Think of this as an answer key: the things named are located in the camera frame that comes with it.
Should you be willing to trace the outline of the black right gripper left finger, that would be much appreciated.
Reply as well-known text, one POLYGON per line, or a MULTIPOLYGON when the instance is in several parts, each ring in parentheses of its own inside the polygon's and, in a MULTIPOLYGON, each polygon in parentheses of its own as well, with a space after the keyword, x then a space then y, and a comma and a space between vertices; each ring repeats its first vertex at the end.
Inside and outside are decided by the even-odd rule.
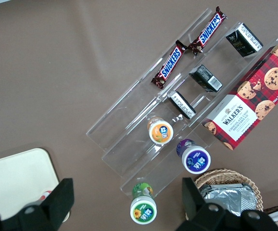
POLYGON ((0 231, 57 231, 74 200, 73 179, 65 178, 41 204, 26 206, 11 218, 0 219, 0 231))

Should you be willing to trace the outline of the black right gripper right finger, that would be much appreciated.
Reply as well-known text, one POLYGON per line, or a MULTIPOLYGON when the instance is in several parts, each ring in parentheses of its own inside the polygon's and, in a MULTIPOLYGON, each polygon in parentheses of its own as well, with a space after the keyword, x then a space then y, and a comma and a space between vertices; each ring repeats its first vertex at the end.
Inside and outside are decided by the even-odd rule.
POLYGON ((182 202, 188 220, 178 231, 278 231, 272 218, 258 210, 236 216, 216 203, 207 203, 192 178, 182 179, 182 202))

